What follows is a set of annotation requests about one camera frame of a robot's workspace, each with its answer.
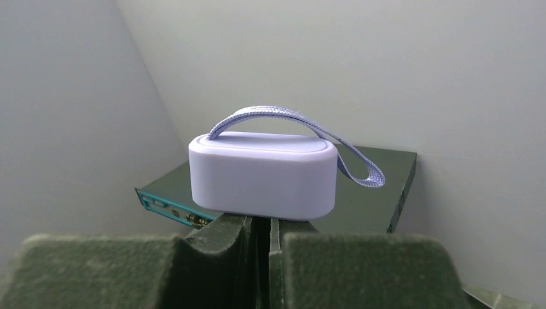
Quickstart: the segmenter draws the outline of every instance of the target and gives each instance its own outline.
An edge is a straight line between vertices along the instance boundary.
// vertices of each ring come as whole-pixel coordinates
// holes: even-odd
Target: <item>gray wall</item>
[[[35,233],[158,233],[134,187],[186,159],[113,0],[0,0],[0,271]]]
[[[546,1],[117,2],[184,144],[274,104],[416,151],[401,231],[439,238],[466,283],[546,306]]]

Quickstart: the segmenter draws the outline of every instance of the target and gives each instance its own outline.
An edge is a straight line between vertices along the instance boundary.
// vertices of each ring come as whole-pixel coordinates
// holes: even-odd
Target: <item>strap loop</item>
[[[293,121],[310,128],[319,138],[327,140],[328,138],[326,136],[328,135],[336,139],[338,142],[342,143],[345,147],[347,147],[352,153],[357,155],[368,168],[367,179],[355,178],[351,175],[351,173],[349,173],[347,165],[341,158],[341,155],[337,155],[337,167],[345,176],[353,180],[355,183],[362,185],[363,187],[380,188],[385,184],[385,175],[383,175],[383,172],[370,159],[365,157],[358,149],[356,149],[356,147],[344,141],[342,138],[336,136],[335,134],[323,129],[318,124],[308,119],[306,116],[303,116],[287,108],[279,108],[277,106],[250,106],[247,108],[239,109],[231,116],[216,124],[209,133],[209,136],[207,136],[207,139],[214,140],[220,135],[220,133],[224,132],[228,127],[233,126],[234,124],[238,124],[248,119],[262,117],[279,118]]]

